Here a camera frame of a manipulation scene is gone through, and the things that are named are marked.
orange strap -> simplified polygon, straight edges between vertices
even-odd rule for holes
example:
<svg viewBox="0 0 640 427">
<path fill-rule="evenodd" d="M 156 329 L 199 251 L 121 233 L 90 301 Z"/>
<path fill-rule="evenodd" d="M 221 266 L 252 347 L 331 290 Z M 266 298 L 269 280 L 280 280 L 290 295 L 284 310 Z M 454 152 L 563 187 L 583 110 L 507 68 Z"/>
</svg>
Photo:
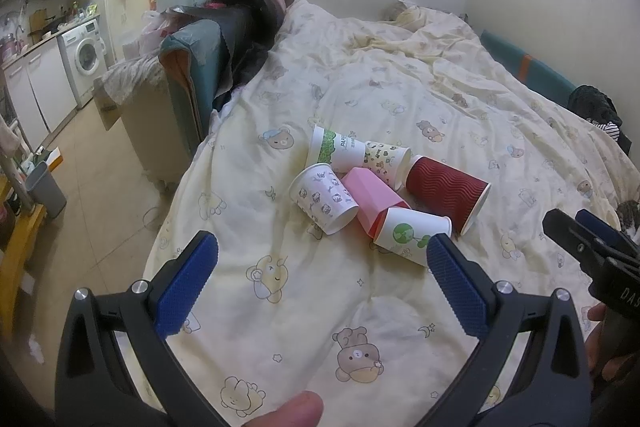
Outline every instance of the orange strap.
<svg viewBox="0 0 640 427">
<path fill-rule="evenodd" d="M 520 72 L 518 73 L 518 80 L 523 84 L 527 83 L 527 73 L 529 73 L 529 65 L 533 57 L 531 55 L 525 55 L 522 57 L 522 63 L 520 64 Z"/>
</svg>

bed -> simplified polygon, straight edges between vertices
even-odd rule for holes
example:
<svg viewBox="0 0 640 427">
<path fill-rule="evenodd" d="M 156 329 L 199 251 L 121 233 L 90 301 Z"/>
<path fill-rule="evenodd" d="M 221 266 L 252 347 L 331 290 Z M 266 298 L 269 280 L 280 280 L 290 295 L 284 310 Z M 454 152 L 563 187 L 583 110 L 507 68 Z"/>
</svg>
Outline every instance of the bed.
<svg viewBox="0 0 640 427">
<path fill-rule="evenodd" d="M 545 237 L 542 219 L 587 208 L 619 228 L 615 207 L 638 195 L 640 173 L 603 131 L 511 76 L 459 18 L 411 7 L 391 23 L 362 22 L 296 0 L 232 103 L 182 178 L 144 273 L 198 230 L 218 238 L 218 266 L 168 344 L 232 426 L 303 389 L 324 399 L 321 425 L 412 426 L 476 343 L 428 269 L 375 247 L 357 220 L 325 236 L 290 201 L 315 124 L 491 182 L 460 250 L 524 293 L 569 289 L 584 333 L 592 327 L 590 281 Z M 379 357 L 367 383 L 340 371 L 338 353 L 353 339 Z M 486 407 L 506 391 L 525 341 Z M 126 359 L 154 403 L 130 351 Z"/>
</svg>

gray trash bin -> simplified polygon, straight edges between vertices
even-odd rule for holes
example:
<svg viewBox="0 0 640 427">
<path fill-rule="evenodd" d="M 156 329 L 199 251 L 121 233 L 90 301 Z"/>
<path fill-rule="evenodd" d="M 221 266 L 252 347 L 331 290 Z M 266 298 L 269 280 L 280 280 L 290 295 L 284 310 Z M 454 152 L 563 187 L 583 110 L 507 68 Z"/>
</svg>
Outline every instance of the gray trash bin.
<svg viewBox="0 0 640 427">
<path fill-rule="evenodd" d="M 49 217 L 56 217 L 65 208 L 65 195 L 53 179 L 46 162 L 38 163 L 24 184 L 33 200 L 46 207 Z"/>
</svg>

cat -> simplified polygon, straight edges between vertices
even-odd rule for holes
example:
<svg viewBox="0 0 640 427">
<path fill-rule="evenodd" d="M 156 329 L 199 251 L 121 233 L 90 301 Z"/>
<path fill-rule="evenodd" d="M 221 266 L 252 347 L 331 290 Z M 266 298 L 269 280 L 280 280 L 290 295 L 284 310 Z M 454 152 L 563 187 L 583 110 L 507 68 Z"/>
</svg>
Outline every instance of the cat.
<svg viewBox="0 0 640 427">
<path fill-rule="evenodd" d="M 622 232 L 626 233 L 636 245 L 640 245 L 640 203 L 634 200 L 620 203 L 616 214 L 620 218 Z"/>
</svg>

green globe logo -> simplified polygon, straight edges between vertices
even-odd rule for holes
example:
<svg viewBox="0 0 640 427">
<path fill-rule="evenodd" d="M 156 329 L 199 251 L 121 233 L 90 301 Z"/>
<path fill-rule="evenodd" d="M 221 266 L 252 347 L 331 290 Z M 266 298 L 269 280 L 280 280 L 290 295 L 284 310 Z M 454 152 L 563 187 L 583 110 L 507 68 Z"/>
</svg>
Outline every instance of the green globe logo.
<svg viewBox="0 0 640 427">
<path fill-rule="evenodd" d="M 414 240 L 414 229 L 407 223 L 400 223 L 394 228 L 394 240 L 400 245 L 406 245 Z"/>
</svg>

